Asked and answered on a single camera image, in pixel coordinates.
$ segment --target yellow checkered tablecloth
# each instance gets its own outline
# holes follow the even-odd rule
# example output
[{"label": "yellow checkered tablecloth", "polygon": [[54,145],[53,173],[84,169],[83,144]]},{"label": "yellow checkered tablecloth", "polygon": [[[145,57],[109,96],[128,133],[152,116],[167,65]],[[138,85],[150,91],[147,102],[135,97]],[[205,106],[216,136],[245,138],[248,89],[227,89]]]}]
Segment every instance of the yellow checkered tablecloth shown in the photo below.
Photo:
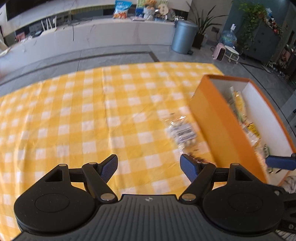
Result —
[{"label": "yellow checkered tablecloth", "polygon": [[198,156],[211,153],[188,103],[212,64],[151,63],[96,68],[38,82],[0,98],[0,240],[20,232],[17,197],[59,163],[69,168],[119,159],[108,185],[128,194],[180,195],[189,185],[165,131],[172,112],[188,116]]}]

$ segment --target gray tile floor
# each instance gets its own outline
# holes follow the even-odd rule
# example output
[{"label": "gray tile floor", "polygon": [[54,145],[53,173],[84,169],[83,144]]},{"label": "gray tile floor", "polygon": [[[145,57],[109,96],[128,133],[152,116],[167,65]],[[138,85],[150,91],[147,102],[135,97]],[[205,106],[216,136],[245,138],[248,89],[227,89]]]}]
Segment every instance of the gray tile floor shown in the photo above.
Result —
[{"label": "gray tile floor", "polygon": [[193,55],[178,54],[163,45],[126,45],[76,51],[48,58],[21,68],[0,79],[0,96],[32,83],[79,70],[131,63],[153,62],[154,54],[159,61],[213,63],[225,75],[252,79],[270,100],[284,122],[296,145],[296,86],[289,84],[278,73],[268,73],[250,59],[240,59],[239,64],[212,59],[210,45],[192,49]]}]

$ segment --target green plant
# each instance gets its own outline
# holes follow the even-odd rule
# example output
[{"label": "green plant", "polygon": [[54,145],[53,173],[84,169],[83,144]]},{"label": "green plant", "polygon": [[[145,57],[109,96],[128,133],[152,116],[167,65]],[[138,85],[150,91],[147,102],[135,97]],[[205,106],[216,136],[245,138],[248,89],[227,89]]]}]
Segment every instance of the green plant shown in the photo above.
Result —
[{"label": "green plant", "polygon": [[254,30],[259,26],[261,20],[267,16],[265,6],[262,4],[240,2],[239,9],[244,11],[243,31],[239,35],[239,42],[247,46],[248,42],[254,41]]},{"label": "green plant", "polygon": [[219,18],[219,17],[225,17],[227,15],[219,15],[215,17],[210,17],[211,12],[214,10],[216,5],[212,7],[212,9],[208,12],[206,18],[204,18],[203,10],[201,16],[198,13],[197,7],[195,6],[194,2],[192,2],[192,5],[190,5],[188,2],[186,2],[190,8],[190,12],[193,14],[193,19],[190,19],[192,22],[194,22],[198,26],[198,34],[204,34],[205,30],[210,27],[211,25],[222,25],[220,23],[211,23],[213,19]]}]

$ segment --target black mechanical arm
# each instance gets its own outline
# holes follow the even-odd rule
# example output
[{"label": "black mechanical arm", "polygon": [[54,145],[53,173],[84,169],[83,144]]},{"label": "black mechanical arm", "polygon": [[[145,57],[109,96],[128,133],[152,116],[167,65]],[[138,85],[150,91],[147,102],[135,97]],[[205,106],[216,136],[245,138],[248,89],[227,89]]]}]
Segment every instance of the black mechanical arm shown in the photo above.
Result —
[{"label": "black mechanical arm", "polygon": [[[14,240],[278,241],[276,229],[296,233],[296,194],[262,183],[237,163],[217,168],[184,154],[180,166],[191,184],[179,198],[120,200],[107,185],[117,166],[116,155],[77,169],[56,166],[16,200],[22,233]],[[213,190],[215,182],[227,183]]]}]

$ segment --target white stool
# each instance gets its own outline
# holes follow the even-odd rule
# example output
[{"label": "white stool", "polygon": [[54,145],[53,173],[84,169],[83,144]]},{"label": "white stool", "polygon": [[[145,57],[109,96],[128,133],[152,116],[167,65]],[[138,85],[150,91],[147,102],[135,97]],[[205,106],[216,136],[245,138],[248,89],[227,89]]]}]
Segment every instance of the white stool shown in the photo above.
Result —
[{"label": "white stool", "polygon": [[227,50],[225,52],[225,56],[228,58],[228,62],[231,62],[231,60],[233,60],[237,64],[238,60],[239,60],[239,53],[235,49],[233,49],[232,47],[225,45],[225,48]]}]

